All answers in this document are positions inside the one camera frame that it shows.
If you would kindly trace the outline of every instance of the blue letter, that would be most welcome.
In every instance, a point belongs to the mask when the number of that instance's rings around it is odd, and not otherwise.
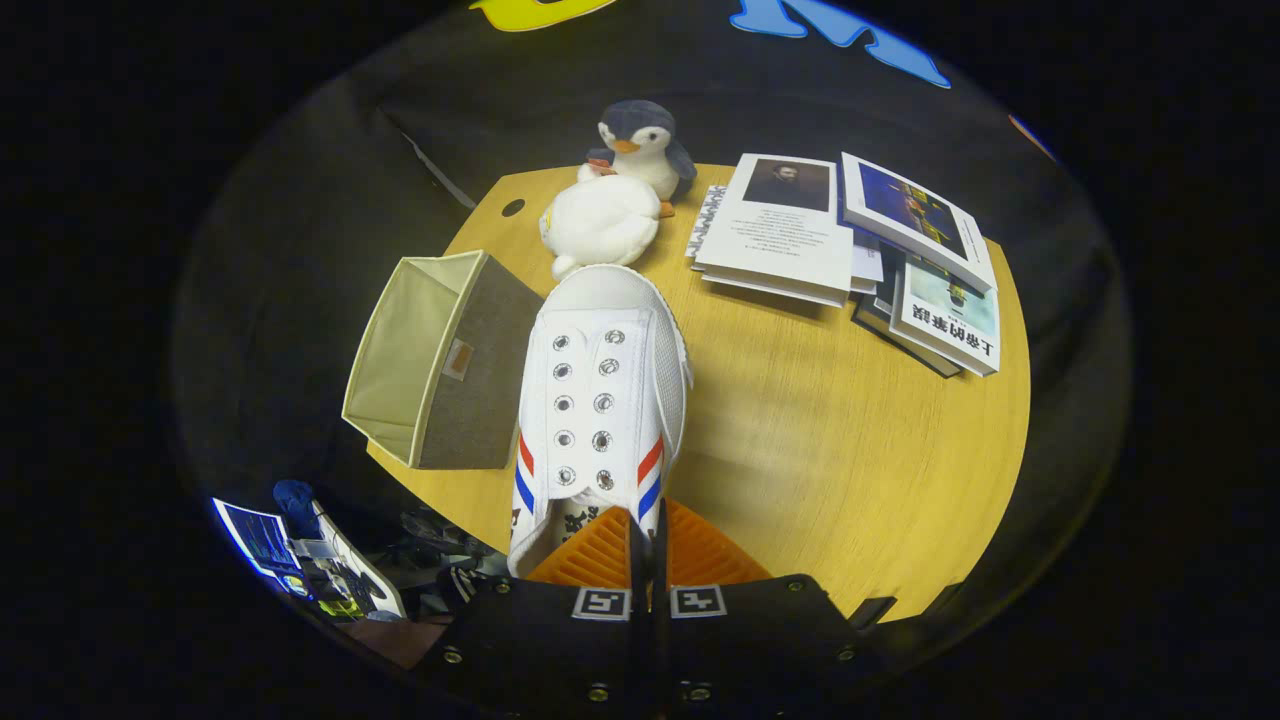
[[[782,4],[800,13],[818,28],[832,45],[849,47],[864,31],[872,31],[872,44],[867,51],[886,65],[932,82],[938,87],[951,87],[951,81],[942,77],[928,55],[908,45],[902,40],[872,26],[867,20],[832,8],[819,0],[742,0],[742,12],[728,19],[730,24],[748,32],[763,32],[782,37],[804,37],[805,27],[787,17]]]

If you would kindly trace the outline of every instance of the portrait on book cover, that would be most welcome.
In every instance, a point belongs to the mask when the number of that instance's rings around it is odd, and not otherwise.
[[[892,218],[968,260],[951,208],[928,192],[859,163],[867,208]]]
[[[996,334],[992,293],[983,297],[928,263],[913,266],[908,291],[934,307],[945,309],[987,337]]]
[[[742,200],[826,213],[831,168],[795,160],[756,160]]]

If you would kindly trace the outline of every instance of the yellow sign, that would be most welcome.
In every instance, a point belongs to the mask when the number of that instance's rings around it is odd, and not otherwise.
[[[476,0],[468,9],[479,9],[489,24],[503,32],[524,32],[585,15],[611,3],[613,0]]]

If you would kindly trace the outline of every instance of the penguin plush toy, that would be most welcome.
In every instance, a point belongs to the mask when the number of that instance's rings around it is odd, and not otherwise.
[[[623,100],[604,109],[596,128],[607,147],[586,154],[579,182],[602,174],[630,176],[653,187],[662,202],[660,217],[675,214],[671,202],[689,192],[698,168],[676,140],[676,118],[648,100]]]

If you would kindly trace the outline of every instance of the red and blue stripe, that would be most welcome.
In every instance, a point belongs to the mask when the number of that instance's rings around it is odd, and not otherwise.
[[[640,461],[640,468],[636,471],[636,486],[641,488],[643,495],[636,518],[644,518],[662,495],[662,436],[659,434],[658,442],[653,443],[653,448]]]
[[[529,483],[534,478],[534,455],[529,452],[529,446],[525,445],[525,433],[520,433],[520,456],[516,457],[516,492],[520,493],[520,498],[525,501],[525,507],[530,512],[534,511],[534,493],[529,489]]]

